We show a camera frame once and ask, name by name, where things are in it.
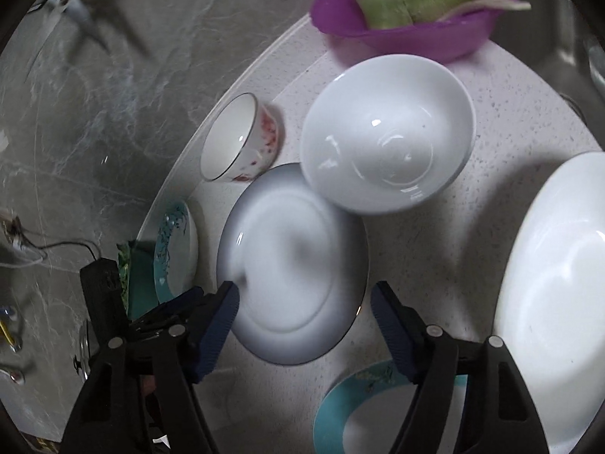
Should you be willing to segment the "large teal floral plate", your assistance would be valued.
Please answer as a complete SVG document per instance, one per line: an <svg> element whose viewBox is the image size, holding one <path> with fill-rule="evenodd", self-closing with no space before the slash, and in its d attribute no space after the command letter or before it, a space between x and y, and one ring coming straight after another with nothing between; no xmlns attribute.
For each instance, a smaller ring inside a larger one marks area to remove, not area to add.
<svg viewBox="0 0 605 454"><path fill-rule="evenodd" d="M313 426L317 453L388 453L416 386L391 360L375 363L337 383L323 399Z"/></svg>

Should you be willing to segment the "stainless steel sink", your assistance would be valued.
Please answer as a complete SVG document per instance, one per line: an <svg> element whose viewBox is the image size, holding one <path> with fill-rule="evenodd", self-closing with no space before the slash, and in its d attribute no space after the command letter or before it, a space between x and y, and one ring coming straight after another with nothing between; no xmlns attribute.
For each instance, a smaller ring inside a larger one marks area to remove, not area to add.
<svg viewBox="0 0 605 454"><path fill-rule="evenodd" d="M571 0L523 0L498 18L491 40L543 78L604 143L604 48Z"/></svg>

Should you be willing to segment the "small floral white bowl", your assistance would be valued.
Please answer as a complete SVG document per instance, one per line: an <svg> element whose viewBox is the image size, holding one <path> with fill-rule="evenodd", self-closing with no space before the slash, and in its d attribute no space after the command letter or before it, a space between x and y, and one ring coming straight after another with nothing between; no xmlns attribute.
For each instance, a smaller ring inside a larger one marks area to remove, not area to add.
<svg viewBox="0 0 605 454"><path fill-rule="evenodd" d="M281 130L251 92L237 95L212 122L200 156L205 182L251 182L277 158Z"/></svg>

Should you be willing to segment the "teal basin with greens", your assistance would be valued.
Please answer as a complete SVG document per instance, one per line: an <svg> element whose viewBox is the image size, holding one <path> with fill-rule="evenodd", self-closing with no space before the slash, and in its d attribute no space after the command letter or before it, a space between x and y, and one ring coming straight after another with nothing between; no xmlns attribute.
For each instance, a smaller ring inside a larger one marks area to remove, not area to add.
<svg viewBox="0 0 605 454"><path fill-rule="evenodd" d="M117 250L122 302L127 317L135 321L159 304L154 281L155 244L133 240L118 244Z"/></svg>

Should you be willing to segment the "grey rimmed white plate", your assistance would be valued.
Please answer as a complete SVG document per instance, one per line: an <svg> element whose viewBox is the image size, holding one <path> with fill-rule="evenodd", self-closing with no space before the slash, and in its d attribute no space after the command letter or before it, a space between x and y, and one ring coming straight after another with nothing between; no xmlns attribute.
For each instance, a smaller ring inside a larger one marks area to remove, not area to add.
<svg viewBox="0 0 605 454"><path fill-rule="evenodd" d="M216 279L240 292L233 332L262 361L310 363L343 339L369 273L363 219L313 191L297 163L242 193L217 250Z"/></svg>

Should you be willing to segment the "large white bowl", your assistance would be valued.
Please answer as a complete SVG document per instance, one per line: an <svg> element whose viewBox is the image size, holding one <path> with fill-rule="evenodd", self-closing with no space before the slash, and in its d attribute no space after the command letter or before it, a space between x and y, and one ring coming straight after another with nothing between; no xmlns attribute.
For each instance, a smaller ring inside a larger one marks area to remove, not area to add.
<svg viewBox="0 0 605 454"><path fill-rule="evenodd" d="M531 203L493 332L527 384L551 452L571 452L604 401L603 153L563 163Z"/></svg>

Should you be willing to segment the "small teal floral plate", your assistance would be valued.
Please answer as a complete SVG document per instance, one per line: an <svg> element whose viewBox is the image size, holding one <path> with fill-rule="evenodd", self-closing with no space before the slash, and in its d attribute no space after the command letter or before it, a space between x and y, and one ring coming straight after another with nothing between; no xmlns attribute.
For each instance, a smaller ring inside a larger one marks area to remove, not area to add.
<svg viewBox="0 0 605 454"><path fill-rule="evenodd" d="M198 233L185 201L173 203L162 215L154 250L154 284L160 303L193 286L198 263Z"/></svg>

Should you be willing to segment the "medium white bowl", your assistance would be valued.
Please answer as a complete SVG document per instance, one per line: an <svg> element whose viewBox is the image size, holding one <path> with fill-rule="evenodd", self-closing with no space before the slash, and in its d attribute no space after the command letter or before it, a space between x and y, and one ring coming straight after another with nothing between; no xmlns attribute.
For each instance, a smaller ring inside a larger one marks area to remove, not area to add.
<svg viewBox="0 0 605 454"><path fill-rule="evenodd" d="M331 81L301 129L311 188L357 214L400 212L449 187L474 147L477 114L446 67L410 54L365 59Z"/></svg>

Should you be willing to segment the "purple plastic bowl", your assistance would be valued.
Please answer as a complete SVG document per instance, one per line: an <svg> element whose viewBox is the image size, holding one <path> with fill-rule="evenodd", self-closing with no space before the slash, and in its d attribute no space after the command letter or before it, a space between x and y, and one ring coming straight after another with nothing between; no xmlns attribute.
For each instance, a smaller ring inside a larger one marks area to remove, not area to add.
<svg viewBox="0 0 605 454"><path fill-rule="evenodd" d="M530 8L522 0L315 0L310 16L326 35L452 62L482 46L503 12Z"/></svg>

